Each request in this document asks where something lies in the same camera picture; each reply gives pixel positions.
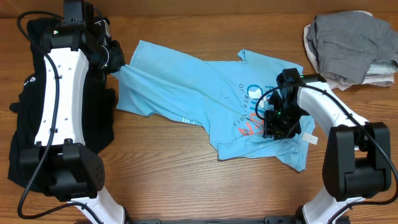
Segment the light blue t-shirt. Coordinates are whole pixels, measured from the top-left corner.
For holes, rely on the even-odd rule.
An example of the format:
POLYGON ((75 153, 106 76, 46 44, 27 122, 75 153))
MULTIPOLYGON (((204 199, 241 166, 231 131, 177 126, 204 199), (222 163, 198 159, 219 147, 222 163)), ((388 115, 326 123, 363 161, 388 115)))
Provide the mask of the light blue t-shirt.
POLYGON ((221 160, 276 157, 304 170, 308 142, 265 138, 258 114, 270 108, 266 98, 278 74, 294 64, 249 50, 237 61, 204 61, 140 41, 128 65, 114 74, 119 110, 201 126, 221 160))

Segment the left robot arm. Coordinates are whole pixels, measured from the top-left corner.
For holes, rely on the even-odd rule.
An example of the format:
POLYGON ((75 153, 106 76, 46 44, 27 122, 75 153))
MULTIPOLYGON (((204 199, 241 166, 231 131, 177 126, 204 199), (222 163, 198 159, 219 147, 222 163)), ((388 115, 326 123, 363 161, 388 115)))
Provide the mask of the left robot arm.
POLYGON ((109 21, 86 1, 65 1, 61 22, 35 44, 44 56, 45 91, 40 125, 32 147, 20 160, 29 177, 26 189, 77 207, 92 223, 129 223, 126 209, 106 189, 105 168, 89 149, 83 132, 84 112, 93 104, 89 82, 101 86, 125 64, 109 21))

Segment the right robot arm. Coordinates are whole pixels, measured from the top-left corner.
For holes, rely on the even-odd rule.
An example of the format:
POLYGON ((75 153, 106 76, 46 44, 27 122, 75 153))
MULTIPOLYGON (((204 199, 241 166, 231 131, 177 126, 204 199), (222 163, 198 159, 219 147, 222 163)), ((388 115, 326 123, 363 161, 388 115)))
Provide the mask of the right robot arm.
POLYGON ((301 75, 290 68, 283 70, 276 82, 275 88, 258 99, 273 106, 257 114, 264 122, 263 136, 292 138, 303 131, 300 118, 311 116, 328 142, 323 188, 295 215, 266 217, 265 223, 349 223, 345 212, 356 205, 387 205, 397 200, 397 195, 385 201, 372 200, 397 181, 390 131, 384 123, 371 123, 349 109, 319 74, 301 75))

